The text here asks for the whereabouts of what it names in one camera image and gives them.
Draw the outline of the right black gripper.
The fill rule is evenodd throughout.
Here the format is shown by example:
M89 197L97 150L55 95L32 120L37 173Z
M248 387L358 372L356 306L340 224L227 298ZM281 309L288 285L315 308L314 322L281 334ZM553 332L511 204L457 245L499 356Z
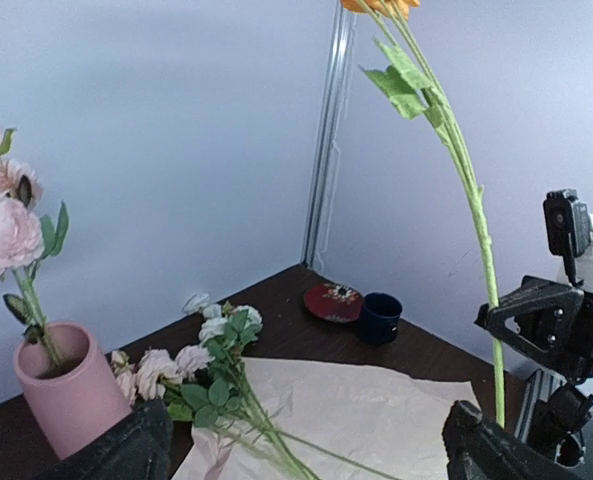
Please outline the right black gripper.
M539 344L501 327L510 317L554 318L555 330ZM593 293L580 288L525 276L522 284L499 298L496 306L480 307L474 323L538 365L575 384L593 378Z

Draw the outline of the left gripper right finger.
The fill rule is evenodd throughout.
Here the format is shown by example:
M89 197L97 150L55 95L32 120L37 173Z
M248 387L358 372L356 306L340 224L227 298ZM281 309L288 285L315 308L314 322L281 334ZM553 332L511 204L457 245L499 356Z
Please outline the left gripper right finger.
M577 480L578 476L536 453L459 400L442 430L449 480Z

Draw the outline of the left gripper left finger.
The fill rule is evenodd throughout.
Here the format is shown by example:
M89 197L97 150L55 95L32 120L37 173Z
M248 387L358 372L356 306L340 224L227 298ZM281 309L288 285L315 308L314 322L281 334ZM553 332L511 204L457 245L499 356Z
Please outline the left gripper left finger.
M160 399L125 419L74 455L36 477L42 480L166 479L173 423Z

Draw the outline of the artificial flower bouquet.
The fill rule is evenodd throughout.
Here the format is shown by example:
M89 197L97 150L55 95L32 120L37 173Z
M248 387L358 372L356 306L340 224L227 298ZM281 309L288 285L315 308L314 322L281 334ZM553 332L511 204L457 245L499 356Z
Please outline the artificial flower bouquet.
M380 479L393 476L334 453L277 427L247 377L242 354L263 328L260 312L250 305L212 303L197 294L187 312L203 321L198 342L175 356L149 348L136 363L123 350L110 353L114 378L129 404L161 399L174 422L207 429L267 461L290 479L318 479L287 444L305 445L322 455Z

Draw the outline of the pink wrapping paper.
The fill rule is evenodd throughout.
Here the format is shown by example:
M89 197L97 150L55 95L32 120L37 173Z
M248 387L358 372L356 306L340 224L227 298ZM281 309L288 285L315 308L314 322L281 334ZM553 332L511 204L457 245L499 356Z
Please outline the pink wrapping paper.
M445 479L443 425L468 382L229 354L211 366L177 479Z

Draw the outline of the pink peony flower stem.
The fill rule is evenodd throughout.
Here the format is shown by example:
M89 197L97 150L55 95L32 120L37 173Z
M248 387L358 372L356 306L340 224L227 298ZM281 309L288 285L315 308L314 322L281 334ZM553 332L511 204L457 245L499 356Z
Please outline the pink peony flower stem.
M11 315L24 326L24 339L45 351L51 371L65 371L65 359L48 332L35 280L43 261L62 252L69 230L69 214L61 204L58 218L37 215L43 187L35 171L26 163L9 157L15 128L0 130L0 280L11 275L19 289L7 293L3 302Z

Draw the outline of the orange flower stem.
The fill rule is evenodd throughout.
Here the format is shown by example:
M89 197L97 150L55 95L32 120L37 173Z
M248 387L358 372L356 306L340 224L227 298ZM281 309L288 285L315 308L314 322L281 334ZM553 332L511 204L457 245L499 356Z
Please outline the orange flower stem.
M363 73L385 95L399 116L412 120L424 116L448 151L462 183L478 238L487 290L487 306L500 305L492 238L479 184L464 134L447 94L409 27L410 12L418 1L342 1L341 8L366 15L385 39L374 41L388 60L383 70Z

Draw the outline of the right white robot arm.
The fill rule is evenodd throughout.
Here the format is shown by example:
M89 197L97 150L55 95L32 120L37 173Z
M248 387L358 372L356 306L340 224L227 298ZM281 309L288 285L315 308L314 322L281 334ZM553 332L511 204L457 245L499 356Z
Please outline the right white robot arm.
M549 454L585 426L593 394L579 385L593 378L593 293L525 276L498 306L482 305L475 324L564 378L548 400L536 402L527 437L533 450Z

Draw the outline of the pink tapered vase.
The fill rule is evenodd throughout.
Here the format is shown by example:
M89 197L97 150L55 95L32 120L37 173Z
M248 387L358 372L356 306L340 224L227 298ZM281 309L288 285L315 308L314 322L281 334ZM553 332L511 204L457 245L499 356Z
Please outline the pink tapered vase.
M77 323L54 322L48 332L68 371L50 371L45 349L23 342L14 370L25 400L59 459L80 451L131 413L95 337Z

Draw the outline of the dark blue mug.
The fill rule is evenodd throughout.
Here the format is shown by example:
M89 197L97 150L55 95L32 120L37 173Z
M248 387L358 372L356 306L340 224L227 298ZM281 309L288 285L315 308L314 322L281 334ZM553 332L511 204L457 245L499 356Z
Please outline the dark blue mug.
M357 323L359 338L371 346L393 342L397 337L402 310L401 303L391 295L381 292L367 294Z

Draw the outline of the red floral plate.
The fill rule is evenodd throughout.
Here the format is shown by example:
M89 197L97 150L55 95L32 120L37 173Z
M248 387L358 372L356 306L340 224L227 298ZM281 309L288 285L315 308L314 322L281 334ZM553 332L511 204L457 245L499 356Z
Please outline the red floral plate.
M316 318L337 324L358 320L363 296L355 289L336 283L321 283L303 295L305 308Z

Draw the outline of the right aluminium corner post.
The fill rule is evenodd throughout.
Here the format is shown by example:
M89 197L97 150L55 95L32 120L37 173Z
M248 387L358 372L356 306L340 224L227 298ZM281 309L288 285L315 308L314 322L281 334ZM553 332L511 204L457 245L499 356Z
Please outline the right aluminium corner post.
M324 269L334 197L340 164L337 143L343 110L348 99L355 20L341 5L335 7L328 65L314 155L302 264L314 271Z

